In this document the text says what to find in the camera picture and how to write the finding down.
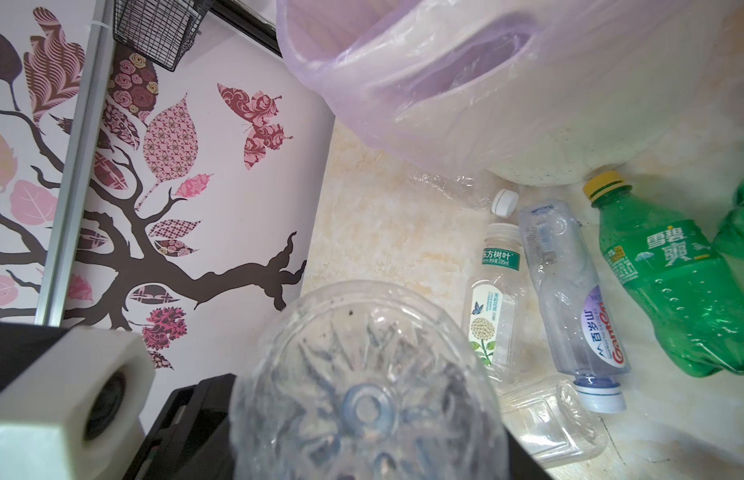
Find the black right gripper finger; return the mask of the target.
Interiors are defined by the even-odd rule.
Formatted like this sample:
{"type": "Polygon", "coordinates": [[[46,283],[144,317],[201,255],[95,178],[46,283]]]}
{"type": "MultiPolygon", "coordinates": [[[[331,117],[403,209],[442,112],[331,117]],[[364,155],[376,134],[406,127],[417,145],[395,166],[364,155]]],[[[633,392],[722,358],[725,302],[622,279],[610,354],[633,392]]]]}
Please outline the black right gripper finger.
{"type": "Polygon", "coordinates": [[[225,374],[174,390],[123,479],[233,479],[229,407],[235,380],[225,374]]]}

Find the blue cap small bottle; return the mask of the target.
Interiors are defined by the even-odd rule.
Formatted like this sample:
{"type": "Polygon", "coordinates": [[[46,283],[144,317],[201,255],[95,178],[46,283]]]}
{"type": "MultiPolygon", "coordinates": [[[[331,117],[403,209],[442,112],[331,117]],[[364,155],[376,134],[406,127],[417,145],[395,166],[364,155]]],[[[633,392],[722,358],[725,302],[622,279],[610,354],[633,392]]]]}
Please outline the blue cap small bottle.
{"type": "Polygon", "coordinates": [[[484,364],[454,320],[390,283],[312,291],[264,328],[229,410],[238,479],[506,479],[484,364]]]}

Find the crushed clear plastic bottle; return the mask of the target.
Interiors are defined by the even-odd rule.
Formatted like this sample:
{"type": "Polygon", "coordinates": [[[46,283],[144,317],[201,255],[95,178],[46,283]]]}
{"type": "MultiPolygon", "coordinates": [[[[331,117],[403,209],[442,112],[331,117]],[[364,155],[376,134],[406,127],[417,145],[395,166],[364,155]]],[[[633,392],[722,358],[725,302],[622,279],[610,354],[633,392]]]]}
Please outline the crushed clear plastic bottle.
{"type": "Polygon", "coordinates": [[[415,169],[410,179],[416,185],[438,191],[461,207],[477,211],[490,212],[497,194],[503,189],[519,191],[518,184],[488,170],[451,178],[415,169]]]}

